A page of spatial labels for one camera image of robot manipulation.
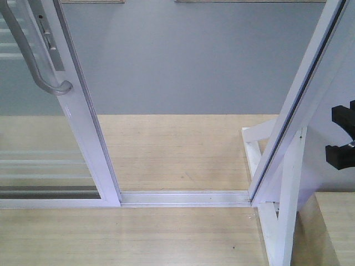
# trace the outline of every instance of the glass pane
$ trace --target glass pane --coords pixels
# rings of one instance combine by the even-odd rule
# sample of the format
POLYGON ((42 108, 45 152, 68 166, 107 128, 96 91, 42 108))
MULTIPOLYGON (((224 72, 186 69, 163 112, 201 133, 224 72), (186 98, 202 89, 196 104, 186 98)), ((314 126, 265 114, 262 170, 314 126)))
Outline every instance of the glass pane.
MULTIPOLYGON (((45 78, 25 12, 8 2, 45 78)), ((35 85, 2 16, 0 73, 0 198, 100 198, 57 98, 35 85)))

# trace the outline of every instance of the wooden floor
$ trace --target wooden floor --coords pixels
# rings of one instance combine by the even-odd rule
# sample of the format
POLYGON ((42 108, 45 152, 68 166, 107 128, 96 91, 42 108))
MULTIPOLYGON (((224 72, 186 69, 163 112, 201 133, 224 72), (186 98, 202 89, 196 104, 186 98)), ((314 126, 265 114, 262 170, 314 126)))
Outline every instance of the wooden floor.
POLYGON ((0 125, 0 186, 95 185, 64 115, 0 116, 0 125), (23 163, 27 160, 37 162, 32 165, 23 163), (80 163, 58 166, 47 160, 76 160, 80 163), (30 175, 42 177, 28 178, 30 175), (53 175, 68 177, 53 178, 53 175), (77 175, 85 178, 74 178, 77 175))
POLYGON ((121 190, 247 190, 241 128, 275 115, 99 115, 121 190))
MULTIPOLYGON (((241 127, 273 117, 99 119, 123 190, 246 190, 241 127)), ((0 225, 6 266, 267 265, 252 208, 0 209, 0 225)))
POLYGON ((2 209, 0 265, 267 265, 252 208, 2 209))

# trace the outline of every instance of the wooden platform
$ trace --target wooden platform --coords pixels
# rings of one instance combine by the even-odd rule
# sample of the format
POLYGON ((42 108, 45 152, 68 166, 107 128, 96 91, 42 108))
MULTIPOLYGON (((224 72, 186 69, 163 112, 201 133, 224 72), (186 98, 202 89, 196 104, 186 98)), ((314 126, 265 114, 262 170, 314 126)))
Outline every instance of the wooden platform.
POLYGON ((316 265, 355 262, 355 193, 317 192, 300 212, 316 265))

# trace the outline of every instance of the door handle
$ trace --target door handle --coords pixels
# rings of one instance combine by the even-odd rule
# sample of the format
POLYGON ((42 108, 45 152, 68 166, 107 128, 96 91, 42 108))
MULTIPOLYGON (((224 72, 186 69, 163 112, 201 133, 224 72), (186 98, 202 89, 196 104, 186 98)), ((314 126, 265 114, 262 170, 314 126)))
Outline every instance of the door handle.
POLYGON ((20 51, 28 66, 29 72, 31 73, 31 76, 37 86, 39 86, 42 90, 56 96, 68 93, 73 87, 69 81, 65 80, 59 86, 52 86, 48 84, 41 76, 36 59, 29 46, 27 38, 24 35, 21 26, 17 22, 16 17, 12 13, 7 0, 0 0, 0 13, 2 14, 18 47, 20 48, 20 51))

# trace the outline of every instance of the sliding glass door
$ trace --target sliding glass door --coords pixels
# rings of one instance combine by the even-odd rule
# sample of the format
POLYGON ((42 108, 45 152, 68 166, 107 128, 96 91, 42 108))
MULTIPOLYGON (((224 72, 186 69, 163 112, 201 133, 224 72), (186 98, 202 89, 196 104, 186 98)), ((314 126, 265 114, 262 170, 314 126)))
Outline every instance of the sliding glass door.
POLYGON ((60 3, 0 11, 0 207, 119 206, 60 3))

